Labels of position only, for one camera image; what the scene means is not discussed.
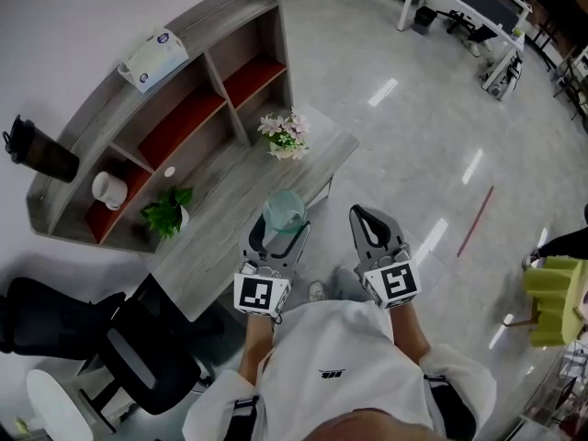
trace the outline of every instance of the black strap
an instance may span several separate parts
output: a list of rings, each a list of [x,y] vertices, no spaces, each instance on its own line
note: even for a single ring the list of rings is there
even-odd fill
[[[471,441],[476,435],[476,419],[445,376],[424,376],[445,425],[445,434],[455,441]]]
[[[257,418],[257,401],[259,396],[235,401],[229,430],[224,441],[251,441]]]

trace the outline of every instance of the gray wooden shelf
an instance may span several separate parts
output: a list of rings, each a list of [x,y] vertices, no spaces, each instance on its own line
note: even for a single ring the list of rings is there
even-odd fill
[[[219,142],[237,142],[245,149],[251,146],[243,128],[242,117],[237,114],[224,87],[227,78],[226,64],[218,58],[215,60],[214,51],[216,47],[222,47],[224,40],[232,41],[235,34],[242,34],[241,28],[247,28],[247,34],[251,33],[251,28],[255,28],[255,37],[259,40],[237,41],[238,45],[233,47],[233,53],[240,65],[233,67],[230,63],[230,71],[233,73],[247,63],[246,59],[252,55],[252,47],[258,53],[288,66],[278,0],[205,0],[165,27],[183,41],[189,60],[145,94],[126,82],[116,71],[110,73],[98,86],[58,138],[61,145],[80,158],[76,178],[72,183],[66,184],[37,174],[31,184],[27,207],[30,225],[35,233],[78,243],[152,252],[157,241],[141,234],[137,208],[145,203],[146,198],[153,197],[158,192],[157,188],[169,184],[160,181],[160,170],[169,166],[170,162],[174,165],[180,164],[182,175],[174,178],[177,184],[189,175],[191,169],[198,166],[202,158],[217,148]],[[286,75],[285,83],[288,87],[284,92],[283,102],[289,106],[289,75]],[[200,136],[208,142],[198,147],[198,155],[202,158],[194,158],[192,152],[178,145],[177,150],[186,158],[182,158],[180,153],[174,153],[162,165],[150,164],[141,153],[139,144],[149,130],[155,129],[155,124],[172,112],[195,87],[203,84],[209,85],[211,90],[225,100],[225,104],[211,113],[212,124],[216,123],[216,127],[204,129]],[[193,141],[188,144],[196,148]],[[152,177],[145,182],[136,198],[133,198],[132,203],[136,206],[123,210],[111,231],[108,229],[108,234],[112,233],[112,237],[105,237],[98,243],[91,233],[87,233],[87,224],[81,219],[81,210],[84,206],[89,208],[93,200],[91,195],[88,196],[88,188],[97,173],[96,169],[113,153],[138,165]]]

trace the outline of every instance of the potted plant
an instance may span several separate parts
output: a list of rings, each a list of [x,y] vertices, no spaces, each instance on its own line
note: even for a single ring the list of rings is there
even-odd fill
[[[159,202],[154,202],[141,211],[149,228],[158,231],[164,239],[173,237],[189,221],[184,206],[192,200],[192,188],[171,187],[163,193]]]
[[[306,133],[309,128],[306,118],[296,113],[293,108],[285,118],[276,113],[263,116],[261,126],[257,130],[269,141],[270,155],[274,155],[278,160],[290,157],[299,160],[309,150],[306,145]]]

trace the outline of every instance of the white mug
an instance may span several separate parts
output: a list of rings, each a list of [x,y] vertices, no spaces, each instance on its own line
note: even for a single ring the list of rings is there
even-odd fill
[[[127,198],[127,192],[127,184],[107,172],[100,172],[92,183],[92,195],[110,210],[119,210]]]

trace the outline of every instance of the white desk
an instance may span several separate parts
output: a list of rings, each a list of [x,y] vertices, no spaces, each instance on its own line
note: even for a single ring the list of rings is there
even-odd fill
[[[402,7],[402,12],[401,12],[401,19],[398,22],[398,26],[397,26],[397,29],[399,31],[404,30],[404,25],[406,24],[406,17],[408,16],[408,10],[411,7],[412,1],[413,0],[404,0],[404,6]],[[481,86],[484,90],[487,90],[488,87],[491,85],[491,83],[494,81],[494,79],[500,74],[500,72],[504,69],[504,67],[506,67],[506,65],[509,63],[509,61],[513,58],[515,53],[517,51],[522,52],[524,50],[524,48],[525,48],[525,35],[523,34],[521,37],[517,38],[516,40],[513,40],[511,38],[511,35],[506,33],[503,30],[502,25],[498,26],[496,23],[494,23],[493,21],[488,19],[482,13],[480,13],[478,10],[465,4],[461,0],[450,0],[450,1],[452,2],[453,5],[455,5],[456,8],[459,8],[464,13],[467,13],[468,15],[472,15],[475,18],[477,18],[478,20],[480,20],[482,24],[486,25],[488,28],[490,28],[492,31],[494,31],[499,38],[501,38],[502,40],[505,40],[507,42],[507,44],[509,45],[509,49],[507,51],[504,51],[504,53],[501,55],[501,57],[499,57],[497,63],[495,63],[494,66],[492,67],[492,73],[491,73],[490,77],[488,77],[488,79]],[[526,17],[526,15],[528,15],[529,11],[531,11],[530,7],[525,2],[522,2],[521,0],[516,0],[516,1],[520,2],[521,4],[523,4],[529,8],[528,10],[526,10],[525,8],[523,9],[524,14],[526,11],[526,14],[525,14],[525,17]]]

